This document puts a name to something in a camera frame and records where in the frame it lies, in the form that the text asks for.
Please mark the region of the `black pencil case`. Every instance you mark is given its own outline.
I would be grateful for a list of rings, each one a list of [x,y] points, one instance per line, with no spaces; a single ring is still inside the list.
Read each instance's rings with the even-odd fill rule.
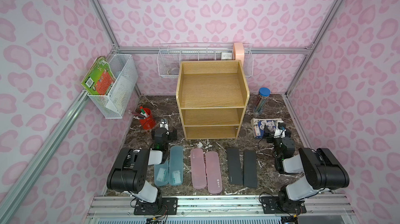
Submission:
[[[256,152],[244,150],[243,153],[243,178],[244,186],[248,188],[257,188],[257,159]]]
[[[234,185],[242,185],[243,174],[239,149],[227,148],[227,161],[229,183]]]

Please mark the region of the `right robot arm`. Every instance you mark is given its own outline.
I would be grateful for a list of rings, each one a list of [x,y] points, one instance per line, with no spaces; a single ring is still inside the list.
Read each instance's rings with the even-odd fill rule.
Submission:
[[[282,175],[303,174],[296,182],[281,188],[272,209],[300,210],[305,199],[349,186],[349,174],[329,149],[299,148],[295,155],[291,131],[282,121],[262,121],[260,131],[262,138],[273,145],[276,171]]]

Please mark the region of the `blue-lid pencil tube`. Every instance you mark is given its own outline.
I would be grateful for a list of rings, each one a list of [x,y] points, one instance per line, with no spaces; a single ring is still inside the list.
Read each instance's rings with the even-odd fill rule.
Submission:
[[[258,97],[253,110],[254,114],[259,115],[263,112],[263,108],[270,94],[271,90],[269,88],[262,87],[259,89]]]

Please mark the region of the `white paper in basket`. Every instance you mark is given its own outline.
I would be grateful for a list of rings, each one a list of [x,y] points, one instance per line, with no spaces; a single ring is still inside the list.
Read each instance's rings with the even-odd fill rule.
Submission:
[[[133,83],[124,76],[120,76],[108,94],[106,108],[122,115],[133,91]]]

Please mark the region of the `green red booklet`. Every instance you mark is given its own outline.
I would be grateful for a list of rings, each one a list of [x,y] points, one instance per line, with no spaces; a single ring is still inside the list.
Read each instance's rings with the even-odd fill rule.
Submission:
[[[116,78],[111,71],[109,63],[105,56],[101,56],[84,76],[81,85],[89,95],[107,95],[115,81]]]

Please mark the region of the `white mesh basket left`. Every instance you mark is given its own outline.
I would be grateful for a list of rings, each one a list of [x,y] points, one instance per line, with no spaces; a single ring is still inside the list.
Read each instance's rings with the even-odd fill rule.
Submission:
[[[105,118],[121,119],[138,77],[132,55],[114,54],[98,58],[81,84]]]

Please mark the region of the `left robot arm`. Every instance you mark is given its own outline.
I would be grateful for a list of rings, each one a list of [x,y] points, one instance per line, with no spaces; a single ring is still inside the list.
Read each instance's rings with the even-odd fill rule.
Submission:
[[[152,149],[122,148],[107,177],[107,188],[129,193],[140,203],[159,206],[161,193],[147,180],[149,166],[164,165],[168,158],[169,143],[177,139],[177,130],[169,129],[168,120],[151,131]]]

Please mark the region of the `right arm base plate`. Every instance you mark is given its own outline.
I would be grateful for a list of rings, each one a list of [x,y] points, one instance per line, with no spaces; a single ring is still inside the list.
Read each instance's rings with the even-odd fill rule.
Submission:
[[[305,214],[307,209],[304,201],[280,199],[277,196],[261,196],[260,204],[264,214]]]

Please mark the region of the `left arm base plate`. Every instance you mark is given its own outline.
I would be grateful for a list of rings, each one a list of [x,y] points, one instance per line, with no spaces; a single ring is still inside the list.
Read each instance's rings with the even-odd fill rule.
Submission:
[[[176,215],[178,207],[178,198],[158,198],[154,203],[146,203],[137,201],[131,203],[134,208],[134,215],[162,215],[167,212],[167,215]]]

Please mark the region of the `blue white box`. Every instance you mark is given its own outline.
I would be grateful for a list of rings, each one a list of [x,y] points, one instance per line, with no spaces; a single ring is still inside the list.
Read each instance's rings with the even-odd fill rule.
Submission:
[[[283,121],[280,118],[275,119],[251,119],[251,125],[253,127],[253,135],[257,139],[264,138],[264,125],[267,121]]]

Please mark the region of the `red pen cup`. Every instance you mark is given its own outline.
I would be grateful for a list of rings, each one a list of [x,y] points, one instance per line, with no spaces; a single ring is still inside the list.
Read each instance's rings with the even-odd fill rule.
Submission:
[[[156,121],[149,108],[140,107],[141,114],[144,116],[139,122],[144,130],[152,130],[156,126]]]

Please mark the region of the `pink pencil case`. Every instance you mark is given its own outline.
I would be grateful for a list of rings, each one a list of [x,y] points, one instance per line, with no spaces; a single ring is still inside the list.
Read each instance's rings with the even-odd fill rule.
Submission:
[[[204,152],[201,148],[190,151],[192,184],[195,189],[207,186]]]
[[[217,152],[207,152],[205,154],[207,188],[211,194],[220,194],[223,190],[223,182]]]

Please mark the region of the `wooden three-tier shelf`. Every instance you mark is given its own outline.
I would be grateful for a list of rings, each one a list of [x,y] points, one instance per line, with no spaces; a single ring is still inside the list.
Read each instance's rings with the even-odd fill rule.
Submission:
[[[187,140],[237,139],[249,99],[240,61],[180,64],[176,101]]]

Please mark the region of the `small white socket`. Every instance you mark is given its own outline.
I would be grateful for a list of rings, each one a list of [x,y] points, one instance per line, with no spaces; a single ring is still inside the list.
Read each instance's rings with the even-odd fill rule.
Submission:
[[[233,60],[233,54],[229,52],[222,52],[221,60]]]

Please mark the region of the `pink box in rack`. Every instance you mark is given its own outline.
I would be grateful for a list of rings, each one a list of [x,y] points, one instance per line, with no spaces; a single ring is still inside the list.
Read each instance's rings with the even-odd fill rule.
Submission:
[[[235,42],[233,44],[233,57],[235,60],[240,61],[242,66],[244,65],[245,51],[243,43]]]

